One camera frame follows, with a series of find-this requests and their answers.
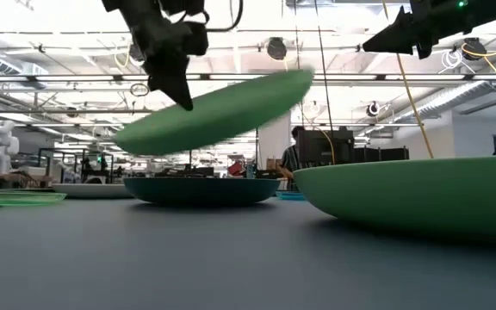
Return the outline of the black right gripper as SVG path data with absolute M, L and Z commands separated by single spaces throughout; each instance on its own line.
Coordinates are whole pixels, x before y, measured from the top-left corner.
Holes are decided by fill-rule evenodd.
M 450 18 L 463 11 L 459 0 L 411 0 L 411 12 L 400 7 L 392 24 L 363 43 L 363 50 L 372 53 L 413 54 L 420 59 L 431 55 L 438 41 L 455 32 Z

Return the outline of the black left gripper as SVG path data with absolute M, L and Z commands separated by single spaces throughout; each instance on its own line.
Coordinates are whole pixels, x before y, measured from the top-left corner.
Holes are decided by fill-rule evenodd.
M 207 52 L 208 31 L 204 22 L 186 18 L 204 15 L 204 0 L 102 0 L 102 4 L 108 12 L 121 13 L 132 36 L 133 57 L 144 62 L 149 90 L 160 90 L 175 104 L 192 110 L 187 56 Z

